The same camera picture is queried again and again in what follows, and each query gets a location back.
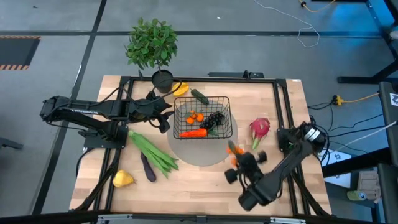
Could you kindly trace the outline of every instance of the gray concrete floor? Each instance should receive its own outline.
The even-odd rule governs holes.
[[[318,31],[377,30],[364,4],[336,3],[312,14],[303,10],[298,1],[259,2],[312,23]],[[380,4],[382,1],[372,2],[382,22],[391,23],[386,7]],[[308,2],[314,9],[324,5]],[[100,0],[34,0],[29,3],[0,0],[0,30],[91,30],[99,6]],[[141,16],[145,19],[157,17],[170,22],[176,30],[190,31],[297,31],[306,26],[275,11],[262,9],[254,1],[114,0],[107,2],[99,30],[130,30]],[[306,44],[316,41],[314,37],[302,39]],[[0,95],[0,102],[2,108],[7,108],[0,109],[0,136],[24,144],[23,150],[3,149],[0,152],[2,217],[30,212],[57,131],[41,122],[41,101],[53,95],[70,95],[87,40],[88,37],[43,37],[29,70],[0,72],[0,89],[6,93]],[[127,41],[123,36],[96,37],[79,99],[95,100],[103,75],[137,75],[138,68],[127,65],[124,55],[123,44]],[[306,49],[296,37],[180,36],[178,55],[167,69],[176,77],[205,77],[208,72],[250,70],[263,72],[269,78],[299,78],[303,80],[307,103],[312,105],[329,101],[333,95],[352,100],[375,93],[377,85],[340,85],[336,77],[371,76],[391,62],[391,53],[382,39],[322,37],[318,46]],[[153,70],[144,71],[145,76],[152,73]],[[330,125],[329,109],[310,113],[318,124]],[[377,98],[344,105],[334,110],[334,126],[350,125],[380,113]],[[357,128],[382,124],[379,118]],[[344,143],[363,134],[334,140]],[[381,133],[352,147],[373,151],[386,144],[386,135]],[[68,130],[44,213],[68,210],[82,145],[83,138],[76,131]],[[344,151],[360,154],[349,149]],[[336,215],[350,217],[349,213],[342,212],[342,203],[331,200],[331,206]]]

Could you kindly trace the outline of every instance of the black wire basket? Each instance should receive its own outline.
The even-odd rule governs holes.
[[[176,139],[224,139],[232,136],[232,117],[229,98],[226,96],[207,96],[208,105],[203,104],[195,97],[178,97],[174,100],[174,137]],[[204,115],[206,120],[211,114],[221,113],[223,118],[221,124],[216,125],[212,129],[212,134],[200,138],[181,138],[180,134],[185,131],[193,131],[200,129],[202,122],[195,120],[193,124],[186,122],[191,111]]]

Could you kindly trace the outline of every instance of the eggplant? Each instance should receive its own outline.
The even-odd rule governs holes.
[[[155,175],[154,171],[152,170],[152,167],[149,165],[146,156],[142,152],[141,152],[141,161],[142,161],[142,165],[144,165],[145,175],[147,176],[148,180],[151,182],[155,182],[156,175]]]

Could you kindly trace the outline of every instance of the white cable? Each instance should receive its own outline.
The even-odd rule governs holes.
[[[341,146],[340,148],[334,150],[333,152],[337,152],[337,151],[339,151],[340,149],[342,149],[342,148],[344,148],[344,147],[346,147],[346,146],[348,146],[348,145],[350,145],[350,144],[352,144],[352,143],[354,143],[354,142],[357,142],[357,141],[359,141],[359,140],[361,140],[361,139],[367,138],[367,137],[369,137],[369,136],[372,136],[373,134],[379,133],[379,132],[381,132],[381,131],[383,131],[383,130],[385,130],[385,129],[387,129],[387,128],[390,128],[391,126],[395,125],[396,123],[397,123],[397,121],[394,121],[393,123],[387,125],[386,127],[381,128],[381,129],[379,129],[379,130],[377,130],[377,131],[375,131],[375,132],[373,132],[373,133],[371,133],[371,134],[368,134],[368,135],[365,135],[365,136],[360,137],[360,138],[358,138],[358,139],[355,139],[354,141],[351,141],[350,143],[345,144],[345,146]]]
[[[294,17],[294,16],[292,16],[292,15],[290,15],[290,14],[288,14],[288,13],[281,12],[281,11],[279,11],[279,10],[276,9],[276,8],[273,8],[273,7],[265,7],[265,6],[263,6],[262,4],[258,3],[257,0],[254,0],[254,2],[257,3],[258,5],[260,5],[261,7],[263,7],[264,9],[272,9],[272,10],[275,10],[275,11],[277,11],[277,12],[283,14],[283,15],[290,16],[291,18],[294,18],[294,19],[296,19],[296,20],[298,20],[298,21],[300,21],[300,22],[302,22],[302,23],[304,23],[304,24],[306,24],[306,25],[309,25],[310,27],[300,28],[300,29],[298,30],[297,40],[300,41],[300,43],[301,43],[304,47],[306,47],[306,48],[310,48],[310,47],[314,47],[314,46],[318,45],[320,35],[319,35],[319,33],[315,30],[315,28],[314,28],[311,24],[309,24],[309,23],[307,23],[307,22],[304,22],[303,20],[301,20],[301,19],[299,19],[299,18],[297,18],[297,17]],[[311,45],[311,46],[306,46],[306,45],[300,40],[301,30],[304,30],[304,29],[313,29],[313,30],[318,34],[318,39],[317,39],[317,43],[316,43],[316,44]]]

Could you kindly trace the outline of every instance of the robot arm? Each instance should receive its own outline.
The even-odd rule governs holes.
[[[53,96],[44,101],[40,117],[47,123],[53,121],[69,121],[97,131],[103,139],[112,140],[118,135],[118,122],[146,122],[157,119],[161,133],[165,133],[170,125],[167,122],[174,112],[161,114],[172,105],[165,102],[151,91],[145,99],[140,100],[106,100],[92,102],[71,100],[63,96]],[[85,114],[101,115],[109,121],[98,121]]]
[[[225,176],[229,183],[234,182],[240,175],[250,180],[250,185],[242,186],[243,193],[238,201],[246,211],[250,211],[257,204],[268,205],[277,198],[277,194],[282,187],[282,181],[309,155],[318,152],[325,145],[325,134],[321,133],[311,124],[303,123],[298,128],[278,129],[279,146],[283,150],[289,151],[277,167],[266,174],[263,174],[257,163],[265,161],[264,156],[260,155],[260,160],[255,160],[254,156],[246,152],[243,155],[235,153],[237,158],[237,170],[227,170]],[[229,142],[229,148],[234,148],[233,143]]]

